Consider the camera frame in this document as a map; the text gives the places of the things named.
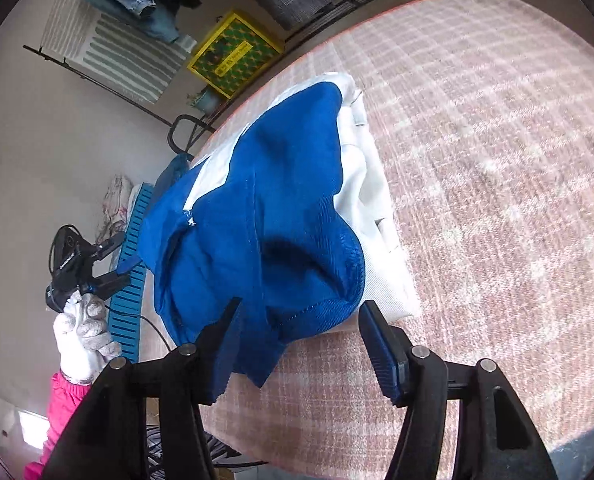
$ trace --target white fabric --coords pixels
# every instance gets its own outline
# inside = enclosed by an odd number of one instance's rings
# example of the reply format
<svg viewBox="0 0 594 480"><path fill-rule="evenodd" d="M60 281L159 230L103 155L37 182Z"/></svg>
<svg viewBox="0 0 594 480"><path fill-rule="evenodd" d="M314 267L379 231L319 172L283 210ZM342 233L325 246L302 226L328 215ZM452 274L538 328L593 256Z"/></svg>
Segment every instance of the white fabric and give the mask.
<svg viewBox="0 0 594 480"><path fill-rule="evenodd" d="M357 235L363 251L365 286L358 307L365 300L374 300L388 322L417 316L421 313L419 296L399 243L392 216L391 194L375 141L368 129L362 92L355 86L353 78L344 73L325 73L311 78L280 94L269 109L320 82L334 83L342 95L337 130L344 180L340 192L333 198L333 204ZM194 161L194 166L204 160L205 164L189 193L184 210L191 210L197 199L226 182L235 145L250 124ZM354 330L356 327L357 312L333 330Z"/></svg>
<svg viewBox="0 0 594 480"><path fill-rule="evenodd" d="M112 341L104 319L104 304L92 294L75 291L53 323L61 371L77 383L90 383L122 348Z"/></svg>

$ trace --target yellow frame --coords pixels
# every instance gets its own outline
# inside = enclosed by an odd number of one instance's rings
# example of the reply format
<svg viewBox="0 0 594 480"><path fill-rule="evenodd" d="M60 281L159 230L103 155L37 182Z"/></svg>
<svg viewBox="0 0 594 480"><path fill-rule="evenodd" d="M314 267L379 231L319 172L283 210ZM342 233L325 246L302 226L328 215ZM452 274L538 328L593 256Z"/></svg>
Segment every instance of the yellow frame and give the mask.
<svg viewBox="0 0 594 480"><path fill-rule="evenodd" d="M196 76L199 76L201 79L206 81L206 83L208 83L210 86L212 86L216 91L218 91L220 94L224 95L226 97L226 99L232 99L233 96L240 90L243 90L245 88L245 86L240 88L239 90L237 90L237 92L235 92L234 94L228 95L221 88L216 86L215 83L206 79L203 75L201 75L199 72L197 72L197 70L195 70L193 65L197 62L197 60L200 57L202 57L203 53L206 52L206 50L208 49L209 46L211 46L213 41L215 41L219 37L219 35L235 19L239 20L241 23L246 25L250 30L252 30L256 35L258 35L262 40L266 41L267 44L269 44L273 49L275 49L277 51L277 54L281 54L283 52L283 44L280 44L280 43L276 42L275 40L271 40L268 37L268 35L264 34L261 30L259 30L259 28L257 26L251 25L250 20L248 20L247 18L242 16L240 11L231 10L228 14L226 14L226 17L223 20L221 20L221 23L218 23L217 26L215 28L213 28L213 31L208 36L208 39L202 43L202 46L199 47L199 50L197 50L196 54L192 57L192 59L190 60L190 62L188 63L188 65L186 67L188 70L190 70L190 72L192 72ZM259 69L257 69L257 71L251 76L251 78L248 81L249 82L252 81L259 73L263 72L268 67L268 65L270 65L270 63L273 61L273 59L274 58L266 61L261 67L259 67Z"/></svg>

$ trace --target yellow box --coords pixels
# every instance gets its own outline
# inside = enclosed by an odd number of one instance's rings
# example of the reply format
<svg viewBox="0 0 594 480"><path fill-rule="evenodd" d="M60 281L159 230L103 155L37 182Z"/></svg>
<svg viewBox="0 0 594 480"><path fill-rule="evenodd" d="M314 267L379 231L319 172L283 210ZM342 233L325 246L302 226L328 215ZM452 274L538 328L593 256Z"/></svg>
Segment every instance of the yellow box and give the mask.
<svg viewBox="0 0 594 480"><path fill-rule="evenodd" d="M251 21L239 10L231 10L188 64L188 70L228 99L283 52L281 41Z"/></svg>

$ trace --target blue and white jacket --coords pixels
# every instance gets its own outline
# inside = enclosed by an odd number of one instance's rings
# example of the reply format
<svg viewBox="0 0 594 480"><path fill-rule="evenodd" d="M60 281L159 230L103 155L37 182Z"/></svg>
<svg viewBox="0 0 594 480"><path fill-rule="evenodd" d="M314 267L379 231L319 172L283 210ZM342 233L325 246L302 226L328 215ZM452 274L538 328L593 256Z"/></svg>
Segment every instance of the blue and white jacket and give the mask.
<svg viewBox="0 0 594 480"><path fill-rule="evenodd" d="M392 322L419 298L360 92L328 73L281 94L152 207L139 255L177 344L243 298L234 370L262 386L286 345L357 326L365 300Z"/></svg>

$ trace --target plaid tablecloth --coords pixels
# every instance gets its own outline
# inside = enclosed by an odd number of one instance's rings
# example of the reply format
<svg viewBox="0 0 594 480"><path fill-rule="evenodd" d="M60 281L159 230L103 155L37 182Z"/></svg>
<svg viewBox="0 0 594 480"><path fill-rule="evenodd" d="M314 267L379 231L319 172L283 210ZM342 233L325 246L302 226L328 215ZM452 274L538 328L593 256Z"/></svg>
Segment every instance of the plaid tablecloth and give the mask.
<svg viewBox="0 0 594 480"><path fill-rule="evenodd" d="M518 0L421 0L302 57L209 144L329 71L365 91L423 302L401 323L410 339L497 361L549 449L593 427L594 49ZM296 342L263 388L233 375L202 414L249 456L362 480L383 478L404 418L358 333ZM456 414L451 402L439 478Z"/></svg>

